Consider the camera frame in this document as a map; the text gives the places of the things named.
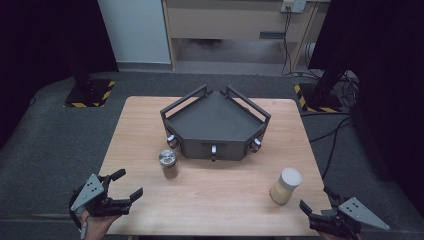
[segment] white cabinet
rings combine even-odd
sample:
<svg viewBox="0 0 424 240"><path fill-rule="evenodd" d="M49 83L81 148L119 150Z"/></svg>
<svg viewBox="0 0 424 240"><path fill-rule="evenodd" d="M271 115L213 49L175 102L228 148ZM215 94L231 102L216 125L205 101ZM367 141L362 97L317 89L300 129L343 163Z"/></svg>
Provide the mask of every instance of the white cabinet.
<svg viewBox="0 0 424 240"><path fill-rule="evenodd" d="M170 64L161 0L99 0L118 66Z"/></svg>

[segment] metal can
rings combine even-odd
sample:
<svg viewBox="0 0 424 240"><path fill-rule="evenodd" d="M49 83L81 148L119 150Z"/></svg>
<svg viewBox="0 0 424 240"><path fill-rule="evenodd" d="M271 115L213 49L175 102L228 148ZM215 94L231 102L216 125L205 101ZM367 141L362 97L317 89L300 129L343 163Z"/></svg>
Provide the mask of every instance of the metal can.
<svg viewBox="0 0 424 240"><path fill-rule="evenodd" d="M174 151L171 149L162 151L159 154L159 162L165 178L174 179L178 176L178 159Z"/></svg>

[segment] robotic hand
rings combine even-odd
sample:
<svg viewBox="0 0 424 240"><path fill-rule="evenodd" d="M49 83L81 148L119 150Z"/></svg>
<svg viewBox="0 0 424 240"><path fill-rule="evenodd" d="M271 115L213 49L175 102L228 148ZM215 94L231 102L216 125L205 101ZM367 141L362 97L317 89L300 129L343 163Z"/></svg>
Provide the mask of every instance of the robotic hand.
<svg viewBox="0 0 424 240"><path fill-rule="evenodd" d="M108 197L109 184L126 174L120 169L105 177L92 174L87 182L74 191L69 201L69 215L79 229L81 223L77 217L85 208L93 217L128 215L131 205L143 195L143 188L130 195L129 199L113 200Z"/></svg>
<svg viewBox="0 0 424 240"><path fill-rule="evenodd" d="M361 232L361 223L377 228L389 230L390 227L368 210L356 198L341 197L328 188L324 192L335 201L332 209L323 210L322 216L313 214L312 209L300 200L300 208L309 217L309 227L313 230L328 233L336 237L358 240L357 234Z"/></svg>

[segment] white cylindrical container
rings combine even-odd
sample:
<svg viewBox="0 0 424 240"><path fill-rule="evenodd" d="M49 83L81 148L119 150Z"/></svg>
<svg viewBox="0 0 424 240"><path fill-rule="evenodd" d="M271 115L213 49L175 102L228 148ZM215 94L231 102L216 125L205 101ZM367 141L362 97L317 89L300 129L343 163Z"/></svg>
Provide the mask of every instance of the white cylindrical container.
<svg viewBox="0 0 424 240"><path fill-rule="evenodd" d="M302 176L299 171L295 168L285 168L270 190L272 199L276 203L286 204L300 182L302 182Z"/></svg>

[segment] human hand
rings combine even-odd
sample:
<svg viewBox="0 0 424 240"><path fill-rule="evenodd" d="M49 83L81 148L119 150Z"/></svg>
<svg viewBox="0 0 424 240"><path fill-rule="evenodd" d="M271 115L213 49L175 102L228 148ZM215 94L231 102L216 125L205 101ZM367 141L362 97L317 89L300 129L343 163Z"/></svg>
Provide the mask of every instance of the human hand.
<svg viewBox="0 0 424 240"><path fill-rule="evenodd" d="M321 235L321 237L324 240L346 240L346 238L339 238L339 237L336 237L336 236L328 234L328 233L319 232L319 231L318 231L318 233L319 233L319 235ZM356 234L356 236L358 237L359 240L362 240L361 235L359 235L359 233Z"/></svg>
<svg viewBox="0 0 424 240"><path fill-rule="evenodd" d="M81 226L87 221L85 240L101 240L106 236L112 223L121 216L91 217L86 209L81 216Z"/></svg>

